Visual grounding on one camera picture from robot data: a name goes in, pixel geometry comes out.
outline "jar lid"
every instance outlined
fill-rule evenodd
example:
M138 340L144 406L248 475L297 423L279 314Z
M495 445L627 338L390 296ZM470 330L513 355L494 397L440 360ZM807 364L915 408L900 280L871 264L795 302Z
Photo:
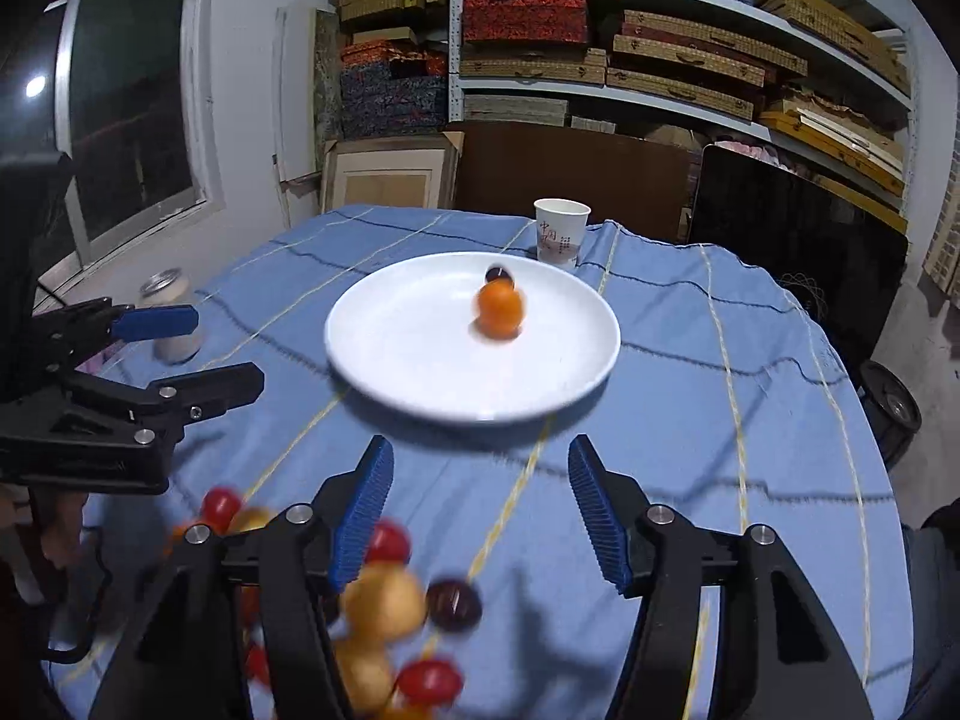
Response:
M173 284L176 279L181 277L184 272L180 268L171 268L169 271L162 271L157 275L151 276L147 282L140 287L141 298L150 298Z

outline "brown board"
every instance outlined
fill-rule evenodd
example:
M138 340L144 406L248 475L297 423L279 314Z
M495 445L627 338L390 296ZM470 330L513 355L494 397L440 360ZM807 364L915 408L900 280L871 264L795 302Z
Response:
M626 135L521 122L450 122L466 132L454 208L534 215L534 200L565 197L628 230L675 242L688 204L690 156L683 148Z

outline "black television screen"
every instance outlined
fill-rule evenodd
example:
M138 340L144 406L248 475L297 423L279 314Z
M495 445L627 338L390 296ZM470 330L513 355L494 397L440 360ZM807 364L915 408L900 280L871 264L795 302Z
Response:
M812 181L708 146L690 242L721 245L769 271L824 328L858 381L904 272L903 234Z

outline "window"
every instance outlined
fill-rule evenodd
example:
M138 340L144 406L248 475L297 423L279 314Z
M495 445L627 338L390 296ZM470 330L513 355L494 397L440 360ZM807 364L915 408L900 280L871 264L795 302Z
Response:
M40 247L48 287L210 197L207 8L60 0L0 71L0 152L56 148L74 161Z

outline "white plate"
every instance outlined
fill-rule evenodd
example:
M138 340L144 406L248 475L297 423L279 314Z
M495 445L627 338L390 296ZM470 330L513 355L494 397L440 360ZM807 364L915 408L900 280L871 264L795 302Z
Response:
M520 336L472 322L492 265L524 298ZM620 325L597 292L536 260L460 251L404 260L354 284L326 319L328 359L368 397L444 422L507 422L567 406L598 386Z

